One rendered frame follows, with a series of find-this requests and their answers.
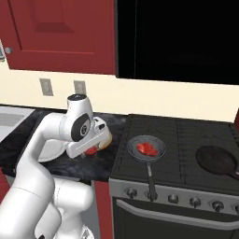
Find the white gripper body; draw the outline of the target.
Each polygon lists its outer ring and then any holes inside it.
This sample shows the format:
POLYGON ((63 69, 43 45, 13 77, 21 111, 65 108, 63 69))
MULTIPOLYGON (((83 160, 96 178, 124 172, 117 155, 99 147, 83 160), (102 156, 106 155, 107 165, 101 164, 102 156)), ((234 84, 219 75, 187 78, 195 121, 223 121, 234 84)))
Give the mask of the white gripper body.
POLYGON ((95 128, 89 131, 89 133, 79 142, 76 143, 69 143, 66 147, 66 153, 71 158, 74 159, 75 157, 84 153, 87 149, 96 146, 98 143, 98 137, 101 134, 109 133, 108 128, 104 125, 102 129, 95 128))

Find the tan wooden bowl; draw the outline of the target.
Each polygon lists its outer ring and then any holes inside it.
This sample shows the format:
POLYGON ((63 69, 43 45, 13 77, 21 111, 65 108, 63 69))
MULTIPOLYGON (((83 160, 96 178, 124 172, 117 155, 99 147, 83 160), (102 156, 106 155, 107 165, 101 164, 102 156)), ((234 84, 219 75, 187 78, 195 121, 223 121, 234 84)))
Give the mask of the tan wooden bowl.
POLYGON ((98 137, 98 143, 96 144, 97 150, 103 150, 104 148, 107 148, 112 142, 112 134, 101 134, 98 137))

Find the white plate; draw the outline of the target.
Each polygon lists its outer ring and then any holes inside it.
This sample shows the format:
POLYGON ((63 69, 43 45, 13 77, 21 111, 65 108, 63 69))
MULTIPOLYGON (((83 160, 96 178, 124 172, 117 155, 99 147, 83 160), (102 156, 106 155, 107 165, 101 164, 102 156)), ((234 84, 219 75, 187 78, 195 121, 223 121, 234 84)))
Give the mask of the white plate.
POLYGON ((50 139, 48 140, 39 155, 40 162, 49 162, 61 156, 66 150, 67 142, 50 139))

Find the red raw steak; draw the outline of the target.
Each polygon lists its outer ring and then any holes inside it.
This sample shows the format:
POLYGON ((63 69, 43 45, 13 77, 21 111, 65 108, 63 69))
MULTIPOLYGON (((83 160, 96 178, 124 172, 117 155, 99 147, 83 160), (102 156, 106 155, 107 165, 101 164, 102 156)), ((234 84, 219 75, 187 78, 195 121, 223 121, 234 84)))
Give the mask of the red raw steak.
POLYGON ((158 151, 150 143, 147 143, 147 142, 137 144, 136 149, 141 154, 147 155, 147 156, 156 156, 158 153, 158 151))
POLYGON ((97 147, 96 146, 93 146, 89 149, 87 149, 84 154, 87 155, 87 156, 90 156, 90 155, 94 155, 95 153, 97 152, 97 147))

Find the grey frying pan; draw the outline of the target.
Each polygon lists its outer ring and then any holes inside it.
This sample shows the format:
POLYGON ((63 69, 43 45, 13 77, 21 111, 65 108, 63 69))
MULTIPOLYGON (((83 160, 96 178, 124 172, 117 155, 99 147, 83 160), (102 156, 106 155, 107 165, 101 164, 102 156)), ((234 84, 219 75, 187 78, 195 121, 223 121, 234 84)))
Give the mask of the grey frying pan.
POLYGON ((162 158, 166 152, 166 145, 162 140, 152 135, 138 135, 127 144, 131 156, 138 162, 146 165, 148 171, 148 198, 154 202, 158 198, 156 192, 151 164, 162 158))

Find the red base cupboard door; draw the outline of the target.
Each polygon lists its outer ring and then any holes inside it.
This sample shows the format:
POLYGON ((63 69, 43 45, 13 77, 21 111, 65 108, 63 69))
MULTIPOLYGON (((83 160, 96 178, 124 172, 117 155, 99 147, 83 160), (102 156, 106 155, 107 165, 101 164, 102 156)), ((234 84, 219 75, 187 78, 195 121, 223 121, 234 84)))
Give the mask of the red base cupboard door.
POLYGON ((113 239, 108 183, 95 181, 94 189, 101 239, 113 239))

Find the grey sink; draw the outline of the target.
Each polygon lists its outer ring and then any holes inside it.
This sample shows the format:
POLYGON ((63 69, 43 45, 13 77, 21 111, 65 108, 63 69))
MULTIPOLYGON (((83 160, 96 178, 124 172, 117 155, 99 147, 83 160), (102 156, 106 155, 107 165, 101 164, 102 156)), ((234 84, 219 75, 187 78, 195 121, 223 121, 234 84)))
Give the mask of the grey sink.
POLYGON ((33 112, 31 108, 0 106, 0 143, 33 112))

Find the black stove range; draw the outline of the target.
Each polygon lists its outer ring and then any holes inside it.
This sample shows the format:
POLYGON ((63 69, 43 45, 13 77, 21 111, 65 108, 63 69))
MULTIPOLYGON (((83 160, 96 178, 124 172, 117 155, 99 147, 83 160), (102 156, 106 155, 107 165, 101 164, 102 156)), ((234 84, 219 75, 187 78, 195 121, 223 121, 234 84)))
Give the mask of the black stove range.
POLYGON ((128 117, 109 178, 113 239, 113 198, 175 205, 206 212, 216 212, 212 203, 221 201, 224 208, 220 214, 239 216, 233 209, 239 204, 239 181, 226 175, 210 174, 200 167, 195 159, 195 152, 202 146, 228 150, 236 158, 239 171, 239 133, 230 122, 144 115, 128 117), (147 197, 146 165, 136 161, 127 149, 127 144, 133 137, 143 134, 156 136, 166 145, 164 156, 151 164, 158 194, 154 202, 147 197), (137 190, 133 199, 125 192, 128 188, 137 190), (178 196, 177 204, 168 202, 170 194, 178 196), (197 208, 190 205, 190 199, 193 197, 201 200, 201 205, 197 208))

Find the black oven door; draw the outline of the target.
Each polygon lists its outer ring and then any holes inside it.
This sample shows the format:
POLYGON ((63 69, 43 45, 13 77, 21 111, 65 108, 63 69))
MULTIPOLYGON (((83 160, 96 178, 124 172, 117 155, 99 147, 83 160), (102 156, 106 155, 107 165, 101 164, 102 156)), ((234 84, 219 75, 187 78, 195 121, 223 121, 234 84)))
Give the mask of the black oven door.
MULTIPOLYGON (((119 207, 117 200, 118 198, 112 199, 114 239, 239 239, 239 229, 232 231, 214 230, 181 223, 143 218, 119 207)), ((201 218, 219 222, 233 222, 239 219, 239 216, 206 212, 175 205, 129 199, 122 199, 122 201, 139 209, 167 213, 174 216, 201 218)))

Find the dark round skillet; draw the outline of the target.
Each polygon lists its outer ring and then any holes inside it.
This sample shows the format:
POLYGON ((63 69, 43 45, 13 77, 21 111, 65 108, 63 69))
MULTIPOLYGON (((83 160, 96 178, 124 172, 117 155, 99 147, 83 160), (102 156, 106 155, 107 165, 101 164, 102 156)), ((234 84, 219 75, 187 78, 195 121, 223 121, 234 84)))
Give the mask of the dark round skillet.
POLYGON ((195 159, 205 171, 219 176, 230 176, 239 181, 238 162, 226 149, 202 146, 195 152, 195 159))

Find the black microwave oven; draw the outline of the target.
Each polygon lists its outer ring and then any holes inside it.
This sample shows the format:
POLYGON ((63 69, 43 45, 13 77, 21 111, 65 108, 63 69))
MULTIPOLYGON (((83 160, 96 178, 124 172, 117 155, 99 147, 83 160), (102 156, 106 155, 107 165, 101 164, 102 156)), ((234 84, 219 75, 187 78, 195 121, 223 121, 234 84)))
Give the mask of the black microwave oven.
POLYGON ((116 76, 239 85, 239 0, 114 0, 116 76))

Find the grey wall outlet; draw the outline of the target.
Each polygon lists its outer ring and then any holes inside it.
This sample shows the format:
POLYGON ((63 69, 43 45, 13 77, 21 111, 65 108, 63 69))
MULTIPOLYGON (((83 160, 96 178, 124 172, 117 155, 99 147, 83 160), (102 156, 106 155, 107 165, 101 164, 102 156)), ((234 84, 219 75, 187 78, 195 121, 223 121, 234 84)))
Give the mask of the grey wall outlet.
POLYGON ((74 81, 75 93, 85 94, 86 93, 86 85, 84 81, 75 80, 74 81))
POLYGON ((41 85, 41 90, 44 96, 52 96, 53 91, 52 91, 52 86, 51 86, 51 81, 49 78, 41 78, 39 79, 40 85, 41 85))

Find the red wall cupboard door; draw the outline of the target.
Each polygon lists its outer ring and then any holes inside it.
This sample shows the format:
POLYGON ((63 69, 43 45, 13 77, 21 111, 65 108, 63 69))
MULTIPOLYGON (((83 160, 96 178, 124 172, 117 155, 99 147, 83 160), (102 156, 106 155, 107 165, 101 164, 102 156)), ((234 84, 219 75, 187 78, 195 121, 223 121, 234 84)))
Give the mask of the red wall cupboard door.
POLYGON ((114 0, 0 0, 11 69, 115 73, 114 0))

